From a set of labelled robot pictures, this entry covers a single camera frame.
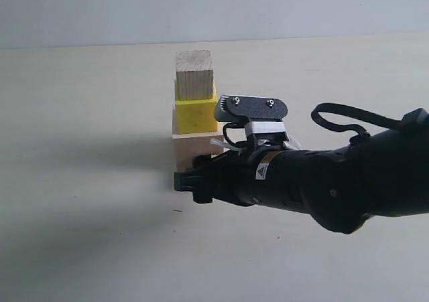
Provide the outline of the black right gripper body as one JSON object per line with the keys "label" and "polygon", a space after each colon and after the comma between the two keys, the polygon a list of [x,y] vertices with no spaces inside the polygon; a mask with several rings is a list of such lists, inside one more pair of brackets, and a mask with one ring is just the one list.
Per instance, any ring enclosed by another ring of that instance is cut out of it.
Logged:
{"label": "black right gripper body", "polygon": [[174,189],[190,192],[197,204],[219,200],[241,207],[261,205],[254,183],[258,161],[264,154],[264,150],[256,150],[197,155],[189,168],[174,174]]}

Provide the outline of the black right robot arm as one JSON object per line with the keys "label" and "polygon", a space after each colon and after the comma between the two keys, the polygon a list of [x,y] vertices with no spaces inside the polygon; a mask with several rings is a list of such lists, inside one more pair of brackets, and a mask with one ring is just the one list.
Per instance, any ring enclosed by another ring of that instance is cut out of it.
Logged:
{"label": "black right robot arm", "polygon": [[285,128],[247,129],[246,140],[216,157],[198,156],[174,175],[174,188],[195,202],[220,200],[310,215],[323,228],[351,234],[374,216],[428,212],[428,113],[400,120],[339,104],[321,104],[312,119],[335,132],[354,131],[345,147],[301,150]]}

